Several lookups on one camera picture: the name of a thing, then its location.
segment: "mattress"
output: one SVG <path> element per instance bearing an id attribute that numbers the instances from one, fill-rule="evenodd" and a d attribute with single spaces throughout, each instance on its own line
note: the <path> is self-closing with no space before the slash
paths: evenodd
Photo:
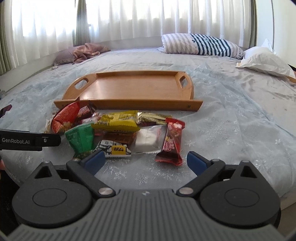
<path id="1" fill-rule="evenodd" d="M 107 159 L 96 177 L 116 191 L 121 188 L 172 188 L 195 178 L 186 164 L 193 150 L 227 164 L 250 160 L 288 205 L 294 196 L 296 164 L 295 87 L 285 78 L 235 68 L 228 57 L 164 54 L 156 49 L 118 50 L 103 53 L 81 64 L 45 70 L 7 93 L 0 101 L 12 109 L 0 119 L 0 128 L 42 132 L 46 120 L 78 77 L 120 70 L 185 71 L 194 84 L 194 98 L 203 99 L 198 112 L 159 111 L 186 123 L 182 134 L 181 167 L 154 162 L 155 154 L 131 159 Z M 65 137 L 59 147 L 42 152 L 1 152 L 7 171 L 21 184 L 44 160 L 65 164 L 74 152 Z"/>

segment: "blue gripper pad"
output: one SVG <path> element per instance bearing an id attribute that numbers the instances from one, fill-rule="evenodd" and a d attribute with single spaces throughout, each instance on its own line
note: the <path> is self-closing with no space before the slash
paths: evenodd
<path id="1" fill-rule="evenodd" d="M 105 154 L 101 150 L 94 151 L 80 162 L 90 174 L 95 175 L 105 165 Z"/>
<path id="2" fill-rule="evenodd" d="M 211 164 L 211 161 L 194 151 L 190 151 L 187 154 L 187 165 L 197 176 L 202 174 Z"/>

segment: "gray ribbed panel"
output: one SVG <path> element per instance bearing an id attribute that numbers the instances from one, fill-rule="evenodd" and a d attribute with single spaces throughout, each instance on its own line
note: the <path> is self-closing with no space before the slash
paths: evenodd
<path id="1" fill-rule="evenodd" d="M 281 241 L 269 225 L 254 230 L 224 227 L 208 218 L 192 198 L 178 197 L 170 189 L 123 190 L 99 199 L 91 212 L 69 226 L 36 229 L 20 225 L 12 241 Z"/>

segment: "white sheer curtain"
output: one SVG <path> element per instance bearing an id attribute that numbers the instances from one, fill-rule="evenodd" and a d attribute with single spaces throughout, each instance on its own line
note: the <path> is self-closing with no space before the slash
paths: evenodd
<path id="1" fill-rule="evenodd" d="M 248 47 L 251 0 L 86 0 L 92 42 L 196 33 Z"/>
<path id="2" fill-rule="evenodd" d="M 4 18 L 13 67 L 73 46 L 74 0 L 5 0 Z"/>

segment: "green curtain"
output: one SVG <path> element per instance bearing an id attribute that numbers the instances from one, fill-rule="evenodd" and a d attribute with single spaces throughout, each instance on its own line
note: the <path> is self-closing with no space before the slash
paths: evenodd
<path id="1" fill-rule="evenodd" d="M 257 9 L 256 9 L 256 2 L 252 0 L 252 9 L 251 9 L 251 39 L 250 39 L 250 46 L 252 48 L 256 46 L 257 41 Z"/>
<path id="2" fill-rule="evenodd" d="M 75 32 L 75 46 L 90 42 L 89 25 L 87 23 L 86 0 L 78 0 Z"/>
<path id="3" fill-rule="evenodd" d="M 4 1 L 0 3 L 0 75 L 12 69 L 4 29 Z"/>

